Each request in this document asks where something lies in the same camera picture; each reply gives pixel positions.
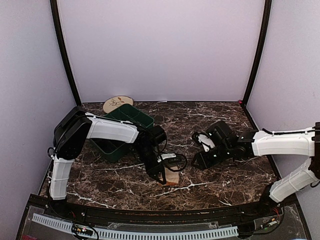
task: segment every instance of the wooden disc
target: wooden disc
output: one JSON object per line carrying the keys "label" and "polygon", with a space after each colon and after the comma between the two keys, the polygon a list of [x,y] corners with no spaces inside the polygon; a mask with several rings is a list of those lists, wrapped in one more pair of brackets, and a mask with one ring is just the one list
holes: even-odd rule
{"label": "wooden disc", "polygon": [[123,104],[134,104],[134,100],[128,96],[114,96],[103,104],[103,111],[108,114]]}

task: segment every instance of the green bin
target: green bin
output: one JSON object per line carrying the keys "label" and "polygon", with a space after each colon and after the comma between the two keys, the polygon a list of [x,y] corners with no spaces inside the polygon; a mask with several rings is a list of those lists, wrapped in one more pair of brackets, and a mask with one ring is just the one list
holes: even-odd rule
{"label": "green bin", "polygon": [[[153,127],[155,122],[152,117],[136,109],[130,104],[123,104],[104,117],[121,121],[130,121],[135,124],[140,124],[145,128]],[[104,158],[109,163],[117,162],[120,158],[125,156],[130,151],[130,144],[124,143],[123,141],[100,138],[93,138],[90,139],[90,141],[96,148],[101,151]]]}

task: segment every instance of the perforated white strip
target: perforated white strip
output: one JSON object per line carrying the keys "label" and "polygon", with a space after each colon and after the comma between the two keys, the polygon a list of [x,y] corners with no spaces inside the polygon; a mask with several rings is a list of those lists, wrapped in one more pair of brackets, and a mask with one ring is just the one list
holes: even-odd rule
{"label": "perforated white strip", "polygon": [[[32,221],[64,233],[72,234],[72,223],[68,221],[62,221],[36,213],[33,214]],[[98,227],[94,229],[99,233],[99,239],[101,240],[215,240],[239,235],[238,227],[236,226],[205,231],[170,233],[115,231]],[[96,234],[94,233],[91,239],[96,238]]]}

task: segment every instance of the dark marble table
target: dark marble table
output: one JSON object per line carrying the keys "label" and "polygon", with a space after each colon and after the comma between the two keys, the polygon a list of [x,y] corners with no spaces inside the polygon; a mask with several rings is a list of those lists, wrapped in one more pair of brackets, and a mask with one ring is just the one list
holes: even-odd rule
{"label": "dark marble table", "polygon": [[[179,173],[179,185],[158,185],[131,154],[117,163],[108,163],[86,142],[71,169],[68,202],[122,210],[207,209],[258,201],[264,187],[276,180],[266,157],[229,159],[205,171],[190,166],[194,154],[201,150],[191,140],[192,133],[205,131],[218,120],[235,131],[251,129],[238,103],[136,102],[134,106],[165,129],[167,152],[182,153],[189,160],[187,168]],[[83,107],[104,115],[102,103],[86,103]],[[46,195],[47,184],[41,196]]]}

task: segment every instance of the robotic arm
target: robotic arm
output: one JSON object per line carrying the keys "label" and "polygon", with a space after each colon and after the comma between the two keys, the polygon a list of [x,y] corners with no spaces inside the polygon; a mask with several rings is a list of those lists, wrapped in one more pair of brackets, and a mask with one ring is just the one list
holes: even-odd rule
{"label": "robotic arm", "polygon": [[106,119],[73,108],[54,129],[53,146],[48,154],[53,160],[49,194],[53,200],[64,200],[71,166],[79,156],[86,139],[118,140],[133,144],[146,173],[161,184],[166,184],[165,167],[162,161],[175,158],[175,154],[156,154],[154,147],[167,139],[165,131],[158,125],[151,129],[129,121]]}
{"label": "robotic arm", "polygon": [[195,132],[192,139],[204,148],[191,163],[201,170],[229,158],[278,154],[308,156],[295,171],[265,188],[258,206],[261,214],[289,195],[320,180],[320,122],[315,127],[296,131],[270,132],[263,129],[237,134],[225,122],[218,121],[206,133]]}

